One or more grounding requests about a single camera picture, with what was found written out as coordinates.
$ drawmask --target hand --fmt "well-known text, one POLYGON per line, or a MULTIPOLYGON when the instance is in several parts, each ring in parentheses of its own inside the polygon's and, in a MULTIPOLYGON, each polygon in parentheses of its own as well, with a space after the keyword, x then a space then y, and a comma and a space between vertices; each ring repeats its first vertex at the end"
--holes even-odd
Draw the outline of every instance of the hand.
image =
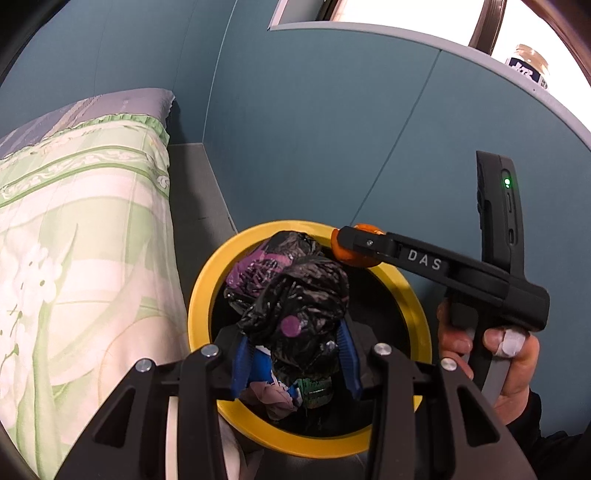
MULTIPOLYGON (((472 379, 474 373, 468 364, 462 359, 462 355, 472 351, 472 341, 466 332, 450 325, 449 302, 444 300, 437 308, 437 320, 439 320, 439 354, 441 358, 453 358, 464 373, 472 379)), ((503 340, 503 329, 489 329, 484 335, 485 347, 496 353, 500 342, 503 340)), ((530 382, 534 376, 535 366, 540 353, 538 339, 528 334, 520 352, 511 360, 511 366, 501 395, 495 403, 495 411, 505 425, 519 417, 525 407, 530 394, 530 382)))

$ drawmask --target bed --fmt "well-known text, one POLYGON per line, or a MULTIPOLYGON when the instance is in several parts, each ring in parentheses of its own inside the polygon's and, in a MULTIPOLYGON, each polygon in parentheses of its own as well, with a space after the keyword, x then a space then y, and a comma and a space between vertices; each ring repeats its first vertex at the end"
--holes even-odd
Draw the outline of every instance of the bed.
POLYGON ((168 205, 173 99, 93 97, 0 140, 0 421, 41 480, 137 359, 189 352, 168 205))

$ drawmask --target purple plastic bag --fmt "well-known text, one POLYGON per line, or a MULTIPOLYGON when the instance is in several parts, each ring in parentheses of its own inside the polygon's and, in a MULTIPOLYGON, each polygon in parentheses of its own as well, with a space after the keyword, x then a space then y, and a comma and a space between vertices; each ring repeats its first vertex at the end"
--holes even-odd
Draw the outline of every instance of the purple plastic bag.
POLYGON ((226 277, 224 297, 243 314, 277 274, 308 255, 322 255, 322 246, 310 235, 277 232, 234 264, 226 277))

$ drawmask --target trash bin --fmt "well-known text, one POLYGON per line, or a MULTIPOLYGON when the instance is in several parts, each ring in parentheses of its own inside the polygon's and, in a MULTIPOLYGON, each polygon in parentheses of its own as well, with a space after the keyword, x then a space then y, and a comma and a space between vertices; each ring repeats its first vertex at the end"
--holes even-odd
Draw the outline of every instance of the trash bin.
MULTIPOLYGON (((203 267, 189 304, 191 350, 213 342, 218 331, 240 316, 223 297, 223 283, 234 263, 280 231, 305 232, 331 257, 333 227, 300 220, 264 223, 245 230, 224 243, 203 267)), ((354 321, 374 330, 386 342, 416 361, 431 363, 431 336, 420 302, 404 276, 393 266, 370 269, 344 266, 349 277, 349 313, 354 321)), ((340 375, 332 377, 333 400, 326 406, 297 412, 271 421, 240 400, 218 401, 219 413, 237 431, 288 455, 308 458, 342 458, 369 447, 373 402, 355 401, 340 375)), ((420 403, 415 397, 415 409, 420 403)))

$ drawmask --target pillow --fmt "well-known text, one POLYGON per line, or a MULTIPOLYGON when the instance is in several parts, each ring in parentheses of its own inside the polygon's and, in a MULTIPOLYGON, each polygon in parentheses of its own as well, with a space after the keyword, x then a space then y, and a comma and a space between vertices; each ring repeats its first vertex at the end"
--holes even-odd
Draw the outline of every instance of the pillow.
POLYGON ((0 139, 0 158, 34 145, 59 130, 113 113, 134 113, 157 118, 166 126, 174 94, 162 88, 140 88, 97 95, 71 103, 31 120, 0 139))

